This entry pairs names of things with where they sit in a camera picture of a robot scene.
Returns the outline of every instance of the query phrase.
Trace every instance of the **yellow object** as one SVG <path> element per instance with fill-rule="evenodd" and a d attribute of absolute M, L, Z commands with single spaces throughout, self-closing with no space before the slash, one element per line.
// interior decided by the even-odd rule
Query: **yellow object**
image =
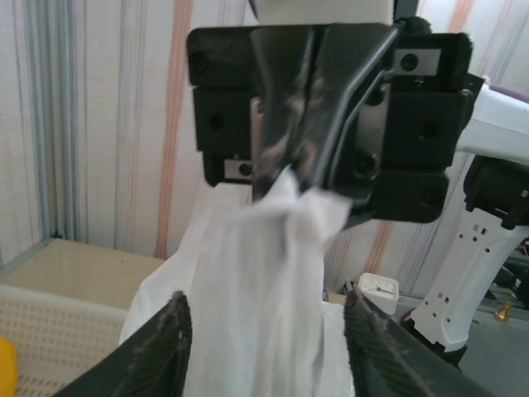
<path fill-rule="evenodd" d="M 0 337 L 0 397 L 13 397 L 17 387 L 17 351 Z"/>
<path fill-rule="evenodd" d="M 509 310 L 512 307 L 512 302 L 510 300 L 503 303 L 503 307 L 501 310 L 496 310 L 494 312 L 494 315 L 496 318 L 500 321 L 507 321 L 509 320 Z"/>

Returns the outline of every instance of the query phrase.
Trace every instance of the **black mounting bracket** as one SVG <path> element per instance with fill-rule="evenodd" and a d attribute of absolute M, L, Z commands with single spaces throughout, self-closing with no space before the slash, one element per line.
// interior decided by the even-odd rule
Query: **black mounting bracket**
<path fill-rule="evenodd" d="M 483 80 L 465 34 L 399 25 L 203 28 L 188 36 L 207 182 L 262 197 L 290 165 L 301 189 L 353 199 L 348 226 L 432 222 Z"/>

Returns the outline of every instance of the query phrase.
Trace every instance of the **white cloth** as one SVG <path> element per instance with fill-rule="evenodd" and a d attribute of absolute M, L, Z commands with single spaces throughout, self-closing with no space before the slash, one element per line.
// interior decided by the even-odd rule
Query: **white cloth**
<path fill-rule="evenodd" d="M 324 242 L 350 202 L 300 195 L 289 170 L 248 208 L 225 187 L 198 205 L 179 250 L 143 281 L 120 342 L 180 289 L 193 321 L 185 397 L 354 395 L 342 307 L 321 301 Z"/>

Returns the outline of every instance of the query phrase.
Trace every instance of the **white plastic basket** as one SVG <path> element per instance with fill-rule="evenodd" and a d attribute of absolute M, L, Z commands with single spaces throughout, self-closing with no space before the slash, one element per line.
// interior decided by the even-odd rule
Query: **white plastic basket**
<path fill-rule="evenodd" d="M 16 397 L 49 397 L 116 347 L 126 310 L 0 285 L 0 335 L 17 349 Z"/>

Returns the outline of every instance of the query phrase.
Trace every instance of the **purple object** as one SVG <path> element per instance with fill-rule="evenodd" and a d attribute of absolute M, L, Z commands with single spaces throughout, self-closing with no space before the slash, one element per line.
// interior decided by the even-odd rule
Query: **purple object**
<path fill-rule="evenodd" d="M 499 85 L 495 85 L 495 84 L 490 84 L 489 87 L 490 89 L 492 89 L 493 91 L 497 93 L 502 93 L 503 95 L 507 95 L 508 97 L 517 99 L 518 101 L 529 103 L 529 96 L 523 93 L 519 93 L 509 88 L 500 87 Z"/>

